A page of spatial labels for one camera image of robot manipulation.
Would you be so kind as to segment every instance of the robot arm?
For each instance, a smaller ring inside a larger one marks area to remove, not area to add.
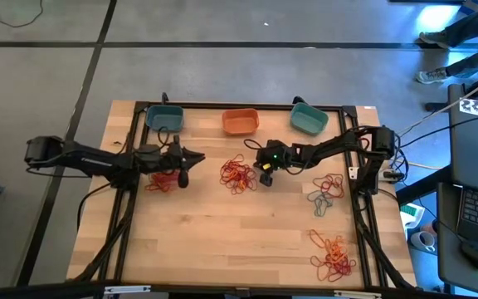
[[[115,188],[133,184],[140,174],[180,169],[178,186],[187,187],[188,170],[204,160],[204,154],[182,148],[178,135],[162,147],[165,146],[168,148],[163,154],[158,145],[144,145],[133,153],[114,154],[55,136],[39,136],[27,142],[25,162],[30,169],[64,166],[90,177],[101,175]]]
[[[371,135],[370,151],[360,147],[360,139]],[[356,151],[367,159],[366,165],[358,170],[355,188],[359,192],[377,194],[378,172],[383,161],[394,155],[394,132],[386,127],[365,126],[358,130],[347,130],[342,135],[318,145],[292,144],[287,146],[279,140],[268,140],[265,148],[257,150],[254,166],[263,174],[260,183],[272,185],[271,174],[278,169],[297,167],[309,169],[318,165],[322,159],[343,153]]]

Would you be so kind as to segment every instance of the concrete floor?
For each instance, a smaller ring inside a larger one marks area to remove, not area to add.
[[[0,24],[0,42],[95,42],[108,0],[44,0],[37,22]],[[0,0],[2,17],[24,22],[37,0]],[[392,4],[387,0],[119,0],[107,42],[369,42],[412,43],[421,30],[440,30],[458,7]],[[25,142],[66,132],[93,48],[0,48],[0,287],[17,277],[47,179],[25,174]],[[105,48],[101,52],[76,140],[99,145],[112,100],[375,105],[380,120],[400,130],[446,100],[445,84],[424,86],[416,71],[450,64],[473,51],[290,48]],[[462,82],[470,83],[478,78]],[[405,140],[447,125],[425,122]],[[449,163],[447,133],[406,150],[411,161]],[[429,174],[412,168],[409,182]],[[62,282],[76,236],[76,207],[89,180],[64,179],[32,283]],[[424,199],[434,208],[434,198]],[[434,257],[412,252],[418,285],[440,284]]]

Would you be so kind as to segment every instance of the wooden table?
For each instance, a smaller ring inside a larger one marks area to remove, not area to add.
[[[120,150],[129,131],[134,101],[115,100],[110,110],[100,148]],[[374,107],[357,107],[360,125],[379,125]],[[291,143],[317,144],[340,135],[338,116],[330,113],[325,131],[316,137],[302,134],[289,126],[289,111],[259,110],[260,127],[253,139],[264,145],[267,139]],[[228,287],[343,287],[362,289],[358,246],[351,203],[347,195],[335,199],[324,217],[313,215],[314,205],[306,194],[315,190],[312,179],[327,173],[344,175],[349,189],[342,154],[324,159],[319,166],[300,175],[275,172],[274,184],[259,184],[257,191],[231,195],[219,184],[219,169],[236,154],[248,164],[256,151],[243,144],[244,137],[228,137],[222,132],[222,110],[186,109],[180,142],[189,150],[202,152],[206,159],[189,172],[186,189],[170,193],[148,192],[142,175],[135,205],[129,245],[124,261],[123,282]],[[139,120],[139,132],[143,124]],[[136,134],[136,145],[140,133]],[[149,143],[157,143],[149,133]],[[90,189],[104,184],[93,178]],[[381,189],[394,193],[393,186],[380,183]],[[68,277],[75,277],[91,261],[105,241],[115,190],[98,193],[87,200],[77,235]],[[396,201],[385,194],[373,197],[384,252],[411,284],[415,277],[403,233]],[[312,255],[321,255],[308,235],[316,229],[325,238],[340,235],[347,241],[349,257],[357,262],[351,276],[337,282],[320,282],[310,265]],[[115,252],[108,269],[111,277]],[[378,285],[373,254],[368,250],[372,281]]]

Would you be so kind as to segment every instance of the rubber band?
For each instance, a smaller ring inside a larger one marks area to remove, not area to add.
[[[242,154],[229,159],[221,167],[220,183],[230,189],[233,195],[241,194],[246,189],[257,189],[256,171],[247,164],[241,164],[245,160]]]
[[[174,185],[177,185],[179,172],[175,170],[171,174],[154,173],[149,174],[150,184],[145,186],[145,191],[168,192]]]
[[[313,179],[313,184],[319,188],[307,194],[307,200],[315,204],[314,215],[324,217],[327,209],[333,206],[333,199],[344,197],[342,174],[326,174],[321,178]]]
[[[314,245],[326,251],[324,260],[317,256],[310,258],[310,264],[316,267],[316,277],[319,281],[336,282],[344,276],[351,275],[352,267],[355,267],[357,262],[348,259],[348,249],[344,246],[342,236],[337,236],[333,241],[324,240],[317,231],[311,229],[309,238]],[[327,268],[324,276],[320,276],[322,267]]]

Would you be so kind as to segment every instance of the sneaker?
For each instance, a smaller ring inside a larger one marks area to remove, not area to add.
[[[420,32],[420,39],[428,44],[437,44],[442,49],[449,49],[447,45],[446,32]]]
[[[435,82],[442,82],[447,79],[446,68],[437,68],[434,71],[419,71],[416,74],[416,80],[422,84],[431,84]]]

